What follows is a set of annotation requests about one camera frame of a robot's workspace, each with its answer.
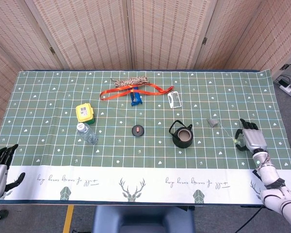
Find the robotic hand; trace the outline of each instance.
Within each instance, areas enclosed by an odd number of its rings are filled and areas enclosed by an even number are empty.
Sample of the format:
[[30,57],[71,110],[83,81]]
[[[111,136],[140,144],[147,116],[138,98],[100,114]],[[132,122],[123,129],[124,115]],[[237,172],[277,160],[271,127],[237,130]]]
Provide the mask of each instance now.
[[256,163],[256,172],[266,187],[261,191],[262,203],[269,209],[282,214],[291,224],[291,191],[286,187],[285,181],[279,177],[275,166],[267,152],[267,144],[263,133],[255,123],[240,119],[243,129],[236,131],[235,139],[243,134],[245,146],[236,145],[240,151],[249,150],[253,153]]
[[18,144],[15,144],[10,148],[4,147],[0,149],[0,197],[4,194],[4,192],[8,192],[12,188],[19,186],[25,177],[25,173],[23,172],[15,182],[6,184],[8,170],[12,162],[13,154],[17,147]]

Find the water bottle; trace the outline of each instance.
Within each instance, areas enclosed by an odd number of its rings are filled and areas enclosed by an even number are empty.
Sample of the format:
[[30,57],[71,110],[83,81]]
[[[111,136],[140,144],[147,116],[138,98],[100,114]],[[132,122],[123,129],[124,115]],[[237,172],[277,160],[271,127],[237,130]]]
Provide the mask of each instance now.
[[92,131],[87,123],[79,123],[77,125],[78,135],[83,138],[85,143],[95,145],[98,141],[97,135]]

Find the kettle handle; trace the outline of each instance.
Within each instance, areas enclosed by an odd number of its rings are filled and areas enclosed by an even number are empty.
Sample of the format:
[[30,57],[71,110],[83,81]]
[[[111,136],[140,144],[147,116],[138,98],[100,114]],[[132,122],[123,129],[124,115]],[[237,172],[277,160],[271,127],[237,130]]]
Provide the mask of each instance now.
[[173,126],[174,126],[177,122],[178,122],[179,124],[183,125],[183,126],[186,128],[186,126],[185,126],[181,121],[179,121],[179,120],[175,120],[175,122],[174,122],[174,123],[170,126],[170,128],[169,128],[169,133],[170,133],[173,137],[175,137],[176,139],[180,140],[180,138],[179,138],[177,135],[175,135],[175,134],[173,134],[173,133],[171,132],[171,129],[173,128]]

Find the yellow container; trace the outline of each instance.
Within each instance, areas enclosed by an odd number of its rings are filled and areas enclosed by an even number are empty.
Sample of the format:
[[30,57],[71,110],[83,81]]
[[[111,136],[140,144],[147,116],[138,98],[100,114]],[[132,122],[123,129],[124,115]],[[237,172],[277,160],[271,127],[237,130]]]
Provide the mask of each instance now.
[[81,123],[93,124],[95,122],[94,110],[90,103],[84,103],[76,107],[77,118]]

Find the bottle cap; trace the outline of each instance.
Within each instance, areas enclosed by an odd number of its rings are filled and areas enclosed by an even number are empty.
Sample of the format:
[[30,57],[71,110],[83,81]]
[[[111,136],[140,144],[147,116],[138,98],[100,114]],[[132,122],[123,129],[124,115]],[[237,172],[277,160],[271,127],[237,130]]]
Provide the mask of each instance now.
[[86,126],[84,125],[84,123],[77,124],[77,130],[80,132],[86,131]]

